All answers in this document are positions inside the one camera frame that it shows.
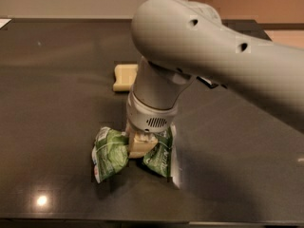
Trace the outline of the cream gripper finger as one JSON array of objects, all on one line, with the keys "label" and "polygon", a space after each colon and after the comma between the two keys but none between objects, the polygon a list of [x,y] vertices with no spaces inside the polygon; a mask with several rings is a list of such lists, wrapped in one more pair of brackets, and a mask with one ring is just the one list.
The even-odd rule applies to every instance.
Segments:
[{"label": "cream gripper finger", "polygon": [[151,151],[156,144],[158,139],[154,134],[134,132],[130,134],[128,153],[130,159],[142,158],[145,154]]}]

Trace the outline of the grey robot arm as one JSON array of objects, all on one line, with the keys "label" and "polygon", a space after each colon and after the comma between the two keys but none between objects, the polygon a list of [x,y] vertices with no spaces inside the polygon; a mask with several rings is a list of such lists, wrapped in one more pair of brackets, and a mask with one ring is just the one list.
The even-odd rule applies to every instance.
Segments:
[{"label": "grey robot arm", "polygon": [[154,135],[170,127],[177,99],[197,76],[230,89],[296,130],[304,120],[304,50],[227,28],[211,6],[147,0],[131,23],[141,54],[127,98],[128,130]]}]

